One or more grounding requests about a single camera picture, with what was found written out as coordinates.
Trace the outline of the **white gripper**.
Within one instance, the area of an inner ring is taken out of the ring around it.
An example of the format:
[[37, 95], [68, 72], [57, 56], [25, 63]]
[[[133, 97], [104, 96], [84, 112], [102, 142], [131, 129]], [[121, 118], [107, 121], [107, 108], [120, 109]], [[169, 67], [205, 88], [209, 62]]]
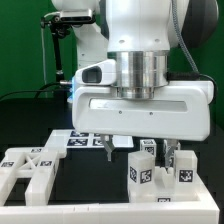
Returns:
[[112, 87], [83, 86], [73, 98], [72, 122], [79, 132], [97, 133], [112, 161], [111, 135], [161, 138], [165, 167], [177, 140], [203, 141], [210, 134], [210, 81], [172, 81], [147, 100], [121, 99]]

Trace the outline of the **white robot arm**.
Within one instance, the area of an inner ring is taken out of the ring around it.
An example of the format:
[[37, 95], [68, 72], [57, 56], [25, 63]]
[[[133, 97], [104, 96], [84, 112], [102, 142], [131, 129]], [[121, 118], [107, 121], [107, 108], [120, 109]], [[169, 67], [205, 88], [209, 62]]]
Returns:
[[61, 18], [84, 12], [106, 16], [107, 48], [98, 57], [85, 50], [88, 65], [75, 74], [73, 125], [97, 133], [111, 152], [113, 135], [167, 141], [165, 163], [173, 142], [203, 141], [210, 133], [212, 81], [198, 71], [169, 73], [169, 50], [183, 45], [181, 36], [189, 0], [52, 0]]

